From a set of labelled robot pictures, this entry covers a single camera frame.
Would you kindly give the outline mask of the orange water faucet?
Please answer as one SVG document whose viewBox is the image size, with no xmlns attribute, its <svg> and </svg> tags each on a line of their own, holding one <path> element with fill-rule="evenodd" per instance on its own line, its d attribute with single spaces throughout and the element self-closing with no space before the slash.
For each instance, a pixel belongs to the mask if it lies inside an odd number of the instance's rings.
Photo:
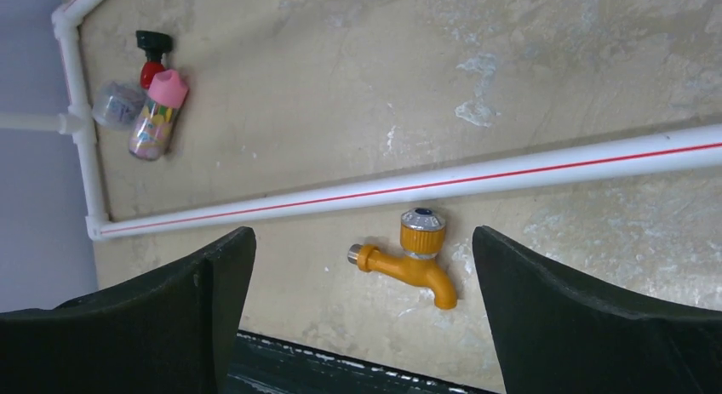
<svg viewBox="0 0 722 394">
<path fill-rule="evenodd" d="M 372 244 L 353 244 L 347 260 L 360 271 L 379 272 L 417 288 L 433 292 L 440 310 L 456 308 L 456 287 L 436 261 L 444 246 L 445 219 L 430 208 L 412 208 L 400 216 L 400 257 L 383 253 Z"/>
</svg>

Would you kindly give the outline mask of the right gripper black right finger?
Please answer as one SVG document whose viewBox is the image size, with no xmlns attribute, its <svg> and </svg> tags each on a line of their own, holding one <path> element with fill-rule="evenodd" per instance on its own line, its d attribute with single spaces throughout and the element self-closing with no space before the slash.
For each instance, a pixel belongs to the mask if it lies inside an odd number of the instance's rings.
<svg viewBox="0 0 722 394">
<path fill-rule="evenodd" d="M 719 311 L 617 287 L 488 226 L 473 257 L 507 392 L 720 392 Z"/>
</svg>

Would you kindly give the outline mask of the white PVC pipe frame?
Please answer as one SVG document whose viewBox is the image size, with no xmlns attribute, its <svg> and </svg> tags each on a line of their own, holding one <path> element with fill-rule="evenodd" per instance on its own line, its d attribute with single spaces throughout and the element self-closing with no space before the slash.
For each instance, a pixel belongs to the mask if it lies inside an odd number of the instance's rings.
<svg viewBox="0 0 722 394">
<path fill-rule="evenodd" d="M 624 140 L 112 222 L 107 216 L 101 187 L 100 166 L 95 148 L 95 125 L 90 114 L 77 31 L 84 18 L 104 1 L 71 0 L 52 13 L 54 36 L 60 46 L 70 101 L 67 112 L 55 116 L 5 112 L 1 116 L 3 128 L 50 131 L 72 137 L 81 164 L 88 210 L 87 231 L 90 238 L 96 241 L 395 203 L 707 168 L 721 163 L 721 126 L 713 123 Z"/>
</svg>

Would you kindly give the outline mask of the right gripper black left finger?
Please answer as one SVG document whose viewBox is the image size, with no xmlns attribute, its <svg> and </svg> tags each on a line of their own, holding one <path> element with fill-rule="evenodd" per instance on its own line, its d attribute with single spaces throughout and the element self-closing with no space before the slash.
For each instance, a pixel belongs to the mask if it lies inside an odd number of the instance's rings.
<svg viewBox="0 0 722 394">
<path fill-rule="evenodd" d="M 222 392 L 255 251 L 240 227 L 53 309 L 4 312 L 2 392 Z"/>
</svg>

